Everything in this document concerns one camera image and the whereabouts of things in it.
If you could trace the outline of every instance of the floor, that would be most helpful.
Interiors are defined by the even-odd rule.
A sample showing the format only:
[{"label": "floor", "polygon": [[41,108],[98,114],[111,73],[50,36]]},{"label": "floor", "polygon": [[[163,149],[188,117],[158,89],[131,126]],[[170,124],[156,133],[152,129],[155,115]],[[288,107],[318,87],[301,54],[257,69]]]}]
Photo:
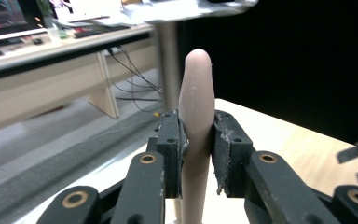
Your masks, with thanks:
[{"label": "floor", "polygon": [[[160,86],[156,70],[143,76]],[[111,89],[118,119],[80,98],[0,130],[0,223],[14,222],[120,151],[135,150],[157,135],[159,94],[138,77]]]}]

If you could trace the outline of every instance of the table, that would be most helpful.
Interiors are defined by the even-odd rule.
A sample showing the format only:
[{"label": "table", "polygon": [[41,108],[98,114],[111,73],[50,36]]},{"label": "table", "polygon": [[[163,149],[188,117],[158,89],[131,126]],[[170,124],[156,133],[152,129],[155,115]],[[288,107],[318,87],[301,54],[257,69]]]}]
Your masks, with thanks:
[{"label": "table", "polygon": [[111,81],[128,71],[113,59],[107,60],[102,50],[128,44],[135,64],[143,69],[155,67],[153,31],[151,25],[142,24],[60,42],[51,42],[43,34],[43,45],[3,48],[6,53],[0,56],[0,128],[85,95],[93,105],[117,118],[116,100],[109,87]]},{"label": "table", "polygon": [[[350,147],[350,144],[222,99],[215,100],[215,108],[235,117],[254,142],[256,150],[281,155],[308,186],[332,196],[338,185],[358,185],[355,177],[358,172],[358,159],[341,165],[336,160],[336,154]],[[143,146],[136,151],[122,152],[112,159],[115,162],[103,164],[100,169],[84,176],[68,188],[87,185],[100,192],[107,189],[125,177],[131,158],[145,149],[146,146]],[[223,194],[217,196],[216,190],[217,182],[211,165],[203,223],[246,223],[244,200],[228,199]],[[53,198],[54,196],[46,200],[17,223],[35,223]],[[173,200],[166,202],[166,223],[173,223],[176,220]]]}]

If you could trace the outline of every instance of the beige elongated object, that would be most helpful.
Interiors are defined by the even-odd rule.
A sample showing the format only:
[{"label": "beige elongated object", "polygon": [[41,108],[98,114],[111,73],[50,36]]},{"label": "beige elongated object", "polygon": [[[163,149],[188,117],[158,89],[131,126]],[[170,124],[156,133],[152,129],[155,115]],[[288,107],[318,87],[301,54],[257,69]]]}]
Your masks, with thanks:
[{"label": "beige elongated object", "polygon": [[214,118],[212,64],[207,52],[194,49],[186,57],[179,95],[179,119],[183,122],[188,148],[182,170],[182,221],[200,224],[205,201]]}]

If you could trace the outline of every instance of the black background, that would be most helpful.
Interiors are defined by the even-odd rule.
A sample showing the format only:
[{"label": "black background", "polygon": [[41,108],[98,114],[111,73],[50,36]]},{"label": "black background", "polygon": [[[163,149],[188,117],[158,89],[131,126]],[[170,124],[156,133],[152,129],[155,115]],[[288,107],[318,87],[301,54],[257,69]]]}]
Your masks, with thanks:
[{"label": "black background", "polygon": [[260,0],[178,27],[182,64],[192,49],[210,54],[216,98],[356,140],[358,1]]}]

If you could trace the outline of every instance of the white desk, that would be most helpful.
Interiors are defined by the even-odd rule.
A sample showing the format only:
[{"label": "white desk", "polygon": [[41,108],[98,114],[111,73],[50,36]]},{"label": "white desk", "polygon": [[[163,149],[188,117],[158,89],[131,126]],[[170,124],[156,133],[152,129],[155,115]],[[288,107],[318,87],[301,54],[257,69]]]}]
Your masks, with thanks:
[{"label": "white desk", "polygon": [[[31,44],[0,56],[0,128],[85,95],[117,118],[110,83],[129,72],[113,59],[106,60],[101,50],[128,44],[133,62],[141,71],[150,69],[156,66],[157,55],[151,38],[145,36],[152,37],[152,32],[152,26],[139,25],[59,43],[51,43],[47,35],[42,35],[45,44]],[[123,54],[118,58],[125,59]]]},{"label": "white desk", "polygon": [[[358,185],[355,177],[358,159],[342,165],[336,160],[336,154],[350,147],[350,144],[221,99],[216,99],[215,108],[235,117],[254,142],[256,150],[281,155],[308,186],[332,196],[338,185]],[[123,152],[112,159],[115,162],[108,162],[68,188],[87,185],[101,192],[124,178],[132,157],[143,151],[145,146],[135,152]],[[223,193],[217,196],[216,190],[217,182],[211,165],[203,223],[246,223],[244,200],[228,199]],[[42,203],[18,223],[35,223],[52,199],[53,197]],[[173,201],[167,200],[166,205],[166,223],[172,223],[175,220]]]}]

